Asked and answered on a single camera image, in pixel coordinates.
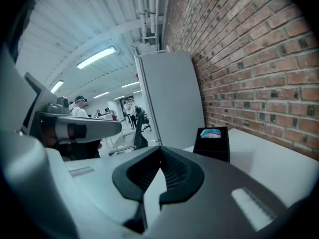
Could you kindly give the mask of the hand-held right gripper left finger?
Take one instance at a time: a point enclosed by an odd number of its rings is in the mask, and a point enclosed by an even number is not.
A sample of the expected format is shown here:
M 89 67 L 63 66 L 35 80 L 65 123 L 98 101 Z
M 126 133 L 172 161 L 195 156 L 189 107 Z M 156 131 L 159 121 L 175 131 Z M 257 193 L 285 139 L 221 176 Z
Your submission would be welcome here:
M 146 238 L 124 226 L 137 214 L 138 203 L 123 198 L 112 180 L 115 168 L 144 150 L 67 162 L 55 149 L 47 148 L 46 153 L 59 196 L 75 226 L 74 238 Z

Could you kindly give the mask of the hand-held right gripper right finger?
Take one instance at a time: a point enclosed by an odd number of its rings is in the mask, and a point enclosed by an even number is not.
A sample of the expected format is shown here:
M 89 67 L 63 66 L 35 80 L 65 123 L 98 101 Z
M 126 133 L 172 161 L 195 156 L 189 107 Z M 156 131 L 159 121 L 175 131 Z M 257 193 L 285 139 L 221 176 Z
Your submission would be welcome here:
M 268 188 L 237 167 L 217 159 L 171 148 L 203 170 L 200 189 L 187 201 L 163 205 L 152 225 L 144 232 L 151 239 L 279 239 L 287 220 L 287 207 Z M 232 192 L 246 189 L 257 206 L 273 219 L 256 231 L 252 224 L 262 212 L 241 210 Z

